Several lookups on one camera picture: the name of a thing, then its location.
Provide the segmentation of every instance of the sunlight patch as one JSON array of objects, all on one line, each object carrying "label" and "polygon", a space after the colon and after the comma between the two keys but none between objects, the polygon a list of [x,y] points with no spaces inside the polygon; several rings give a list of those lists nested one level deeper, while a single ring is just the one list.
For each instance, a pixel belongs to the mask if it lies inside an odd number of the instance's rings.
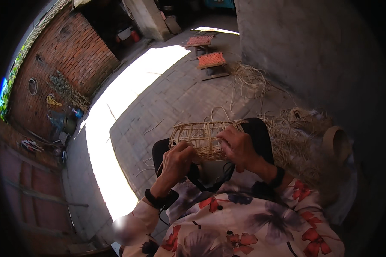
[{"label": "sunlight patch", "polygon": [[138,199],[116,159],[110,129],[138,95],[188,53],[178,45],[149,49],[108,86],[81,124],[86,125],[93,173],[113,220],[129,214]]},{"label": "sunlight patch", "polygon": [[192,31],[195,31],[195,30],[198,30],[198,31],[209,31],[209,32],[221,32],[221,33],[229,33],[229,34],[239,35],[238,32],[231,31],[231,30],[224,30],[224,29],[221,29],[221,28],[199,27],[199,28],[193,29]]}]

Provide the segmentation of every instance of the wristband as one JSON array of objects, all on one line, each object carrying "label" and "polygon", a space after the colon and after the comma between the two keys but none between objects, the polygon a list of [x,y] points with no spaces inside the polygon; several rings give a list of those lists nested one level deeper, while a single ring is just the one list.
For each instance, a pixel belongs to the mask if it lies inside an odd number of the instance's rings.
[{"label": "wristband", "polygon": [[272,181],[269,183],[269,186],[273,189],[278,188],[282,182],[284,177],[284,169],[281,167],[277,167],[277,174],[276,177],[272,179]]},{"label": "wristband", "polygon": [[177,200],[177,198],[179,198],[179,194],[173,189],[170,190],[169,194],[167,194],[165,198],[155,198],[150,193],[150,189],[146,189],[144,195],[154,208],[158,210],[163,209],[164,211],[167,210]]}]

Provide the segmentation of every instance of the concrete floor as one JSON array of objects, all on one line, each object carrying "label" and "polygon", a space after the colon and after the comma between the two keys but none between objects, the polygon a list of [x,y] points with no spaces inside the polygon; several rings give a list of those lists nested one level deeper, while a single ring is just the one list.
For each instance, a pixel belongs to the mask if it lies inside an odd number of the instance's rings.
[{"label": "concrete floor", "polygon": [[[208,16],[191,29],[200,26],[238,31],[236,18],[229,16]],[[144,160],[151,157],[156,141],[170,136],[174,124],[203,121],[216,106],[222,106],[231,120],[260,113],[260,99],[233,93],[234,76],[201,81],[205,71],[196,69],[198,61],[190,60],[195,52],[180,47],[195,33],[185,30],[128,58],[104,83],[69,142],[63,182],[67,201],[89,204],[70,208],[83,239],[96,235],[106,244],[113,243],[111,223],[133,210],[154,183],[154,170],[148,166],[152,161],[146,165]],[[223,52],[229,67],[240,61],[237,34],[217,33],[211,47]],[[275,114],[294,105],[287,93],[268,92],[262,112]],[[221,108],[214,110],[213,117],[227,120]],[[159,221],[152,236],[160,242],[166,230]]]}]

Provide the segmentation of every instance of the red woven stool seat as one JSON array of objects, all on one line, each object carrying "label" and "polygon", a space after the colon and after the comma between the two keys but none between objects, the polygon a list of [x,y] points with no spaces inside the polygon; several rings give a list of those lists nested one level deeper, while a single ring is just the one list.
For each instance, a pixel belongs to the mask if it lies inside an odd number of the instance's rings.
[{"label": "red woven stool seat", "polygon": [[205,69],[226,64],[226,60],[223,58],[222,52],[203,54],[201,56],[198,56],[198,59],[199,65],[197,66],[197,69]]},{"label": "red woven stool seat", "polygon": [[189,42],[187,42],[186,46],[209,45],[212,38],[213,38],[213,35],[191,37],[189,39]]}]

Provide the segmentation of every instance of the small stool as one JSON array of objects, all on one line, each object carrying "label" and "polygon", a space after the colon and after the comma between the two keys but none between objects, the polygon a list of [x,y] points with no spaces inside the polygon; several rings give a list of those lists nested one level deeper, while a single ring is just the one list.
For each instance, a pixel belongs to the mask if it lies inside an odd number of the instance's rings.
[{"label": "small stool", "polygon": [[206,54],[209,53],[209,47],[208,45],[211,44],[211,39],[213,38],[213,35],[206,35],[206,36],[197,36],[197,37],[191,37],[189,38],[189,41],[186,43],[184,47],[195,47],[196,48],[196,56],[197,56],[197,50],[205,51]]},{"label": "small stool", "polygon": [[[198,56],[198,60],[199,60],[199,65],[197,66],[197,69],[206,69],[206,74],[207,74],[207,76],[204,77],[202,81],[219,78],[219,77],[225,77],[229,75],[229,73],[224,67],[224,65],[226,64],[226,60],[223,58],[222,52],[203,54],[201,56]],[[218,67],[218,66],[220,66],[220,68],[222,68],[224,72],[209,76],[209,72],[207,69],[211,67]]]}]

